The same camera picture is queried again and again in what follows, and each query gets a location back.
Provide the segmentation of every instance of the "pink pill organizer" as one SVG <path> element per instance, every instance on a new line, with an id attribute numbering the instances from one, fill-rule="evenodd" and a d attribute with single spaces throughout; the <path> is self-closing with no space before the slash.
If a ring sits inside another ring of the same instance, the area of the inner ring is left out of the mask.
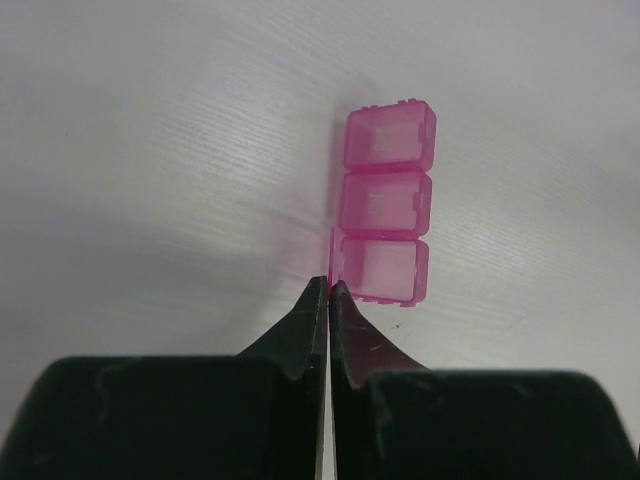
<path id="1" fill-rule="evenodd" d="M 366 107 L 345 127 L 339 217 L 329 280 L 365 302 L 413 307 L 427 294 L 436 115 L 423 101 Z"/>

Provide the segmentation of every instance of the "scratch mark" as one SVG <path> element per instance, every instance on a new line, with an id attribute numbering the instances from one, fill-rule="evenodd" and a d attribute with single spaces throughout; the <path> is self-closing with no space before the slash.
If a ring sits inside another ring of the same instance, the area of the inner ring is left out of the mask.
<path id="1" fill-rule="evenodd" d="M 393 415 L 387 406 L 387 400 L 384 398 L 384 394 L 377 387 L 373 387 L 371 389 L 371 405 L 373 407 L 375 424 L 377 427 L 376 444 L 378 446 L 378 451 L 380 452 L 380 457 L 384 459 L 385 449 L 382 430 L 391 422 L 391 420 L 393 420 Z"/>
<path id="2" fill-rule="evenodd" d="M 102 409 L 100 410 L 97 419 L 98 426 L 102 425 L 102 423 L 106 420 L 109 410 L 111 409 L 111 395 L 104 385 L 106 376 L 110 373 L 119 374 L 124 369 L 130 367 L 134 363 L 138 363 L 140 360 L 142 360 L 142 357 L 132 357 L 119 363 L 107 365 L 98 372 L 98 375 L 96 375 L 94 387 L 96 389 L 96 392 L 98 392 L 98 395 L 100 395 L 100 398 L 102 399 Z"/>

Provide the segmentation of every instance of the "pink plastic lid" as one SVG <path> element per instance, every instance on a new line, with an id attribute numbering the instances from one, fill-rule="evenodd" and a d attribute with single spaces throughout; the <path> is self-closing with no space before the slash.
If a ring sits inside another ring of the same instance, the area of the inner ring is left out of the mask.
<path id="1" fill-rule="evenodd" d="M 340 219 L 349 235 L 417 238 L 429 230 L 431 179 L 422 170 L 350 172 L 342 181 Z"/>
<path id="2" fill-rule="evenodd" d="M 347 119 L 344 165 L 347 169 L 433 165 L 436 115 L 426 102 L 366 107 Z"/>

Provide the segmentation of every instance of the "translucent pink plastic box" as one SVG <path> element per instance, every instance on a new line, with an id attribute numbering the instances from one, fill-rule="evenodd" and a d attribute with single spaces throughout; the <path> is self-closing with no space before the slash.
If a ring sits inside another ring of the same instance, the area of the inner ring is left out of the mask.
<path id="1" fill-rule="evenodd" d="M 340 201 L 339 224 L 347 234 L 417 238 L 429 230 L 431 179 L 417 168 L 349 172 Z"/>
<path id="2" fill-rule="evenodd" d="M 436 116 L 408 100 L 352 112 L 346 125 L 338 225 L 329 252 L 331 284 L 354 297 L 415 306 L 427 294 Z"/>
<path id="3" fill-rule="evenodd" d="M 426 102 L 407 100 L 352 112 L 345 132 L 347 169 L 433 165 L 436 115 Z"/>
<path id="4" fill-rule="evenodd" d="M 365 302 L 413 307 L 427 294 L 429 247 L 420 240 L 334 238 L 332 282 Z"/>

